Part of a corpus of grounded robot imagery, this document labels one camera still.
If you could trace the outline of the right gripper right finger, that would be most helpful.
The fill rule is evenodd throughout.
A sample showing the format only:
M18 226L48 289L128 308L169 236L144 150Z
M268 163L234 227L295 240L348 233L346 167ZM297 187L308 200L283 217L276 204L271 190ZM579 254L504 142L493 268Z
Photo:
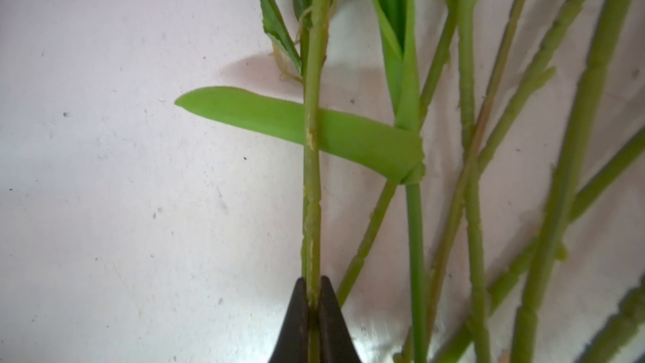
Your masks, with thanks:
M332 283L326 276L321 277L318 321L321 362L361 363Z

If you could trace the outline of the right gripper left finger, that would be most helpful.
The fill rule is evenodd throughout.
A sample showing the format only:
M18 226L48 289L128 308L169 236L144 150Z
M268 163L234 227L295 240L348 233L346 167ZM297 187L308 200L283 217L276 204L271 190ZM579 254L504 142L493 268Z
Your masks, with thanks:
M269 363L307 363L309 306L304 278L296 280Z

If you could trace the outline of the cream white rose stem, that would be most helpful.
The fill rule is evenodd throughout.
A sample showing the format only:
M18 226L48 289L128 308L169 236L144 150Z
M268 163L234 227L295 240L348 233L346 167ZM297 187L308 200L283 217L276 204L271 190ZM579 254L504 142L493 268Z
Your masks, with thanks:
M329 38L330 0L312 0L304 68L302 272L309 306L308 362L320 361L318 303L321 284L320 85Z

